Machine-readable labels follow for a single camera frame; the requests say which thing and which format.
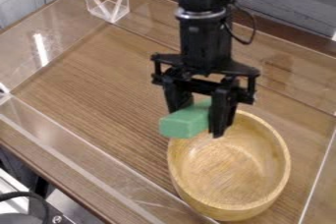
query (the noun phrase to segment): black mechanical arm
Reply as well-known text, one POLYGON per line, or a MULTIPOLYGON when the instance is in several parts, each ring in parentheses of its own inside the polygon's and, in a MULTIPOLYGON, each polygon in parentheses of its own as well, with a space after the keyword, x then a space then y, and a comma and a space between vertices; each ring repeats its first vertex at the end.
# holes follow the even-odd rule
POLYGON ((238 103, 255 101, 258 69, 233 60, 233 6, 235 0, 179 0, 182 53, 155 54, 153 82, 163 86, 170 112, 194 104, 194 93, 211 96, 210 132, 223 136, 233 125, 238 103), (162 65, 171 66, 163 72, 162 65), (219 83, 198 79, 223 75, 219 83), (239 78, 247 79, 241 86, 239 78))

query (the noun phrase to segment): green sponge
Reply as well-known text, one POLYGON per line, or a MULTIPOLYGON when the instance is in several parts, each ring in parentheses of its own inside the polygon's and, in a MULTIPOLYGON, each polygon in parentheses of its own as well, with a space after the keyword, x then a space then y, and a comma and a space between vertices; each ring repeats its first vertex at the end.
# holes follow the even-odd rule
POLYGON ((211 99, 182 109, 161 119, 161 134, 175 139, 190 139, 210 127, 211 99))

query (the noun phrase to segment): wooden bowl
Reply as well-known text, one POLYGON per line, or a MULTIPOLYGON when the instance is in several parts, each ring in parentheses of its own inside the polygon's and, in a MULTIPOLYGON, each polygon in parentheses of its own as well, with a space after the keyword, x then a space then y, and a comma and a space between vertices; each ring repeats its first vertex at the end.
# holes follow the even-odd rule
POLYGON ((238 111, 223 138, 202 133, 171 140, 169 165, 177 191, 203 215, 245 220, 278 199, 291 174, 291 155, 277 130, 238 111))

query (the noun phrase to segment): bowl rim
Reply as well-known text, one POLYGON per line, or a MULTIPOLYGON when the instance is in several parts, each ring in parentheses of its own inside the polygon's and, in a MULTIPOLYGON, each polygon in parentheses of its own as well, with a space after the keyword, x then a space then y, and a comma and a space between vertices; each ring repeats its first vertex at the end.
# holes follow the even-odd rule
POLYGON ((222 210, 250 210, 254 209, 257 207, 261 207, 266 204, 269 204, 270 202, 273 202, 281 195, 282 191, 286 188, 286 185, 289 183, 290 180, 290 176, 291 176, 291 170, 293 170, 293 159, 291 159, 291 153, 290 153, 290 149, 289 149, 289 145, 286 143, 286 140, 283 139, 282 135, 279 134, 279 132, 277 131, 277 129, 271 126, 270 123, 266 122, 266 120, 263 120, 261 117, 255 116, 253 113, 246 112, 243 110, 238 110, 237 111, 238 114, 245 115, 250 118, 253 118, 255 121, 258 121, 261 124, 263 124, 267 129, 275 134, 275 138, 281 144, 282 147, 282 151, 283 151, 283 155, 286 158, 286 169, 285 169, 285 173, 283 173, 283 178, 281 180, 281 182, 278 183, 278 186, 274 188, 274 190, 271 191, 270 194, 267 194, 266 196, 263 196, 261 199, 246 203, 246 204, 227 204, 227 203, 217 203, 217 202, 207 202, 206 200, 198 198, 197 196, 194 196, 194 194, 191 193, 190 189, 185 186, 183 180, 181 179, 181 176, 178 177, 178 169, 175 168, 175 166, 173 165, 171 162, 171 154, 170 154, 170 147, 171 147, 171 142, 170 141, 170 145, 169 145, 169 168, 170 168, 170 173, 171 173, 171 177, 174 180, 174 184, 177 184, 179 186, 179 188, 185 191, 185 193, 199 203, 202 203, 205 206, 207 207, 214 207, 222 210))

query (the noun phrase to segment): black cable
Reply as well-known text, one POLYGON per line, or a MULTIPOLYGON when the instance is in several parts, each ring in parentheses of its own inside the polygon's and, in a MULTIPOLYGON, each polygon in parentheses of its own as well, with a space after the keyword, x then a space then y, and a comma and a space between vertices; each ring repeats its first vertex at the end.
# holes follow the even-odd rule
POLYGON ((258 22, 257 22, 257 18, 255 18, 255 16, 254 16, 249 11, 246 11, 243 8, 241 8, 241 7, 237 5, 237 3, 233 3, 233 6, 234 6, 241 12, 243 12, 243 13, 249 16, 249 18, 251 19, 251 21, 253 21, 253 34, 251 34, 251 37, 250 37, 249 40, 241 38, 238 35, 235 35, 235 33, 234 33, 234 31, 233 31, 233 29, 231 29, 231 27, 230 27, 230 25, 229 25, 227 23, 225 23, 226 30, 227 30, 227 32, 230 33, 230 35, 231 35, 242 44, 250 45, 250 44, 254 42, 254 39, 255 39, 255 36, 257 36, 257 31, 258 31, 258 26, 257 26, 258 22))
POLYGON ((46 200, 43 199, 42 196, 39 196, 39 195, 37 195, 37 194, 34 194, 31 192, 13 192, 13 193, 7 193, 7 194, 0 195, 0 202, 7 201, 7 200, 10 200, 10 199, 13 199, 15 197, 22 197, 22 196, 33 197, 33 198, 35 198, 35 199, 38 199, 41 201, 41 203, 43 205, 43 208, 45 208, 45 219, 43 219, 42 224, 47 224, 49 216, 50 216, 50 210, 49 210, 49 204, 47 204, 47 202, 46 202, 46 200))

